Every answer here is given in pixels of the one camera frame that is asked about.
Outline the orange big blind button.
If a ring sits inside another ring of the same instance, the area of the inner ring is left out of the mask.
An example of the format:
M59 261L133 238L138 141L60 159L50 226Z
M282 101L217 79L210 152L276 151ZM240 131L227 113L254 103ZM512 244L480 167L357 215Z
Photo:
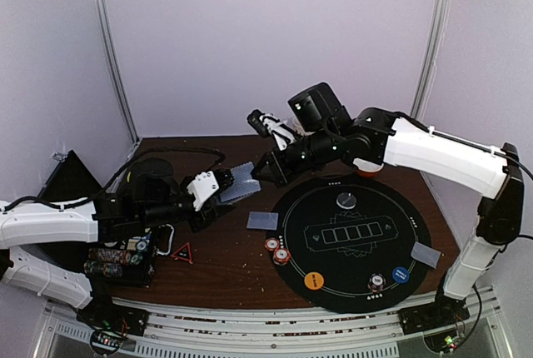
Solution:
M311 271L305 274L303 281L305 287L311 291L318 291L325 284L324 276L317 271Z

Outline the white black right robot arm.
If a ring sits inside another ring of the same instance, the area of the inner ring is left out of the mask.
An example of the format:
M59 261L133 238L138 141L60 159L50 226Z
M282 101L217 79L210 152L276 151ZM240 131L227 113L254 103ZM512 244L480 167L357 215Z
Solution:
M254 110L247 117L260 137L275 142L255 165L252 175L258 180L286 186L306 172L340 161L356 169L367 164L408 168L478 195L474 226L442 276L434 300L400 313L406 331L467 318L466 299L477 281L521 237L525 181L531 171L516 147L473 142L404 112L368 107L352 116L324 82L297 93L288 104L302 133L271 113Z

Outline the blue playing card deck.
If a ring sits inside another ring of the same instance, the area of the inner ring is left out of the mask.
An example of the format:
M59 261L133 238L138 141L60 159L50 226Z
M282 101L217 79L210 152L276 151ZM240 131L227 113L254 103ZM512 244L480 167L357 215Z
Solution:
M262 189L261 183L252 176L253 169L252 162L245 162L231 169L233 184L218 196L222 205L248 198Z

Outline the single blue playing card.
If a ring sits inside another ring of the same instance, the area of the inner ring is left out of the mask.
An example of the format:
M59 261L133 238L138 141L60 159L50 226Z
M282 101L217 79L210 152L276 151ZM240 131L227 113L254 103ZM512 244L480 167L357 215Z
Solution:
M275 231L279 214L276 212L251 211L247 220L248 230Z

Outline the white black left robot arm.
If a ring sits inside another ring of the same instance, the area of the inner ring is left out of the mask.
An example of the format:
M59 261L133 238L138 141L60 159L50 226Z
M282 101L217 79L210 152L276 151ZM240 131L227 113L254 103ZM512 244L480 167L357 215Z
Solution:
M185 147L185 153L217 156L206 170L174 178L172 164L158 158L158 149L139 153L118 169L124 177L113 193L106 187L84 199L48 202L25 196L1 204L1 281L68 304L88 326L110 331L127 318L105 286L82 273L39 259L26 245L78 241L107 243L140 236L148 228L186 221L193 231L210 226L231 211L218 206L217 196L234 182L219 165L218 150Z

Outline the red poker chip stack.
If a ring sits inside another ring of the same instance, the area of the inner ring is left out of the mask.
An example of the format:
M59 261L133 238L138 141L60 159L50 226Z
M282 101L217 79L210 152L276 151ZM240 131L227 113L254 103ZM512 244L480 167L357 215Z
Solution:
M275 251L276 249L279 248L279 245L280 245L280 242L276 238L268 238L265 240L265 243L264 243L264 247L268 251Z

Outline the blue small blind button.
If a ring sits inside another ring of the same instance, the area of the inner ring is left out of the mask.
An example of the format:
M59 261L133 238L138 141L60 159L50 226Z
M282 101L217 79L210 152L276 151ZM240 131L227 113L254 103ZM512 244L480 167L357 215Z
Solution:
M410 272L403 266L398 266L392 271L392 278L398 284L406 284L410 276Z

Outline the clear dealer button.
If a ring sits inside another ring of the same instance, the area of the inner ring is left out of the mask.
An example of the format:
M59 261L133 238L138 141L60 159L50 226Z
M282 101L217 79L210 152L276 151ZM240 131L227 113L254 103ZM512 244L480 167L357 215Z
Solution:
M336 204L343 210L351 210L356 206L356 197L350 192L342 192L336 197Z

